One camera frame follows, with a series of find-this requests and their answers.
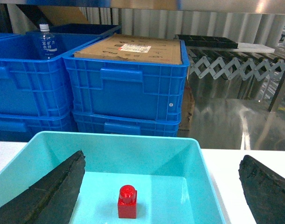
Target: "white sticker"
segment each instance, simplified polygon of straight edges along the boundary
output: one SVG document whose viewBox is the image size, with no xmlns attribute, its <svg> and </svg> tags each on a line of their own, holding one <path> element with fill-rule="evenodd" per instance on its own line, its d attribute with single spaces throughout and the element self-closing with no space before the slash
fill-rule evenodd
<svg viewBox="0 0 285 224">
<path fill-rule="evenodd" d="M 151 46 L 142 46 L 142 45 L 125 43 L 123 46 L 119 48 L 119 50 L 138 52 L 138 53 L 147 53 L 150 50 L 150 48 Z"/>
</svg>

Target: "corrugated metal wall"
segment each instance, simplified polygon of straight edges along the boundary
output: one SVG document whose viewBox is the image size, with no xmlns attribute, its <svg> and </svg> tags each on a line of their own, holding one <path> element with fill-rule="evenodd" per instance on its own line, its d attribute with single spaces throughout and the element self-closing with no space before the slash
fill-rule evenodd
<svg viewBox="0 0 285 224">
<path fill-rule="evenodd" d="M 15 33 L 33 29 L 30 21 L 15 6 L 8 5 Z M 223 36 L 236 42 L 277 46 L 285 15 L 235 14 L 147 9 L 81 7 L 92 24 L 121 24 L 122 33 L 160 38 L 175 34 Z"/>
</svg>

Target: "crate handle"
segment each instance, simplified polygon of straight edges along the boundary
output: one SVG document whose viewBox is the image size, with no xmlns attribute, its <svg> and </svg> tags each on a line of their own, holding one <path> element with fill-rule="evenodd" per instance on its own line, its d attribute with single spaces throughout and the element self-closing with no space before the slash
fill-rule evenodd
<svg viewBox="0 0 285 224">
<path fill-rule="evenodd" d="M 0 121 L 0 131 L 27 132 L 27 125 L 23 122 Z"/>
<path fill-rule="evenodd" d="M 111 69 L 111 68 L 102 68 L 101 79 L 108 80 L 118 80 L 125 82 L 143 82 L 143 72 L 139 70 L 123 70 L 123 69 Z"/>
<path fill-rule="evenodd" d="M 140 135 L 141 127 L 139 126 L 131 126 L 131 125 L 121 125 L 105 122 L 104 124 L 104 132 L 107 133 L 116 133 L 116 134 L 133 134 Z"/>
<path fill-rule="evenodd" d="M 0 78 L 2 79 L 9 79 L 10 73 L 7 69 L 7 67 L 0 67 Z"/>
</svg>

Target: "black tray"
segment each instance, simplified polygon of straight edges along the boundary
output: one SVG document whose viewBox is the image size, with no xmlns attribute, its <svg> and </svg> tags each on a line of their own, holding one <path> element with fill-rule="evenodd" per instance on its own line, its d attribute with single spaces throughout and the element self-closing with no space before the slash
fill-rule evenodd
<svg viewBox="0 0 285 224">
<path fill-rule="evenodd" d="M 237 49 L 238 43 L 226 38 L 216 36 L 176 35 L 185 42 L 186 46 Z"/>
</svg>

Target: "cardboard box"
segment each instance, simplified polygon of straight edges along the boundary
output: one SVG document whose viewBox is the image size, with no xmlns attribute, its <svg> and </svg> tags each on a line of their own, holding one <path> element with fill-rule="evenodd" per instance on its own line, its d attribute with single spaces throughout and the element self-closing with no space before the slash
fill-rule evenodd
<svg viewBox="0 0 285 224">
<path fill-rule="evenodd" d="M 194 111 L 195 101 L 192 95 L 192 90 L 188 84 L 185 82 L 183 101 L 182 101 L 182 119 L 179 124 L 179 130 L 190 130 L 192 127 L 192 116 Z"/>
<path fill-rule="evenodd" d="M 178 5 L 175 0 L 111 0 L 111 8 L 140 8 L 140 9 L 162 9 L 162 10 L 175 10 Z"/>
<path fill-rule="evenodd" d="M 128 62 L 182 64 L 179 40 L 115 34 L 74 54 L 74 57 Z"/>
<path fill-rule="evenodd" d="M 90 24 L 79 7 L 39 6 L 39 8 L 54 26 L 69 23 Z"/>
</svg>

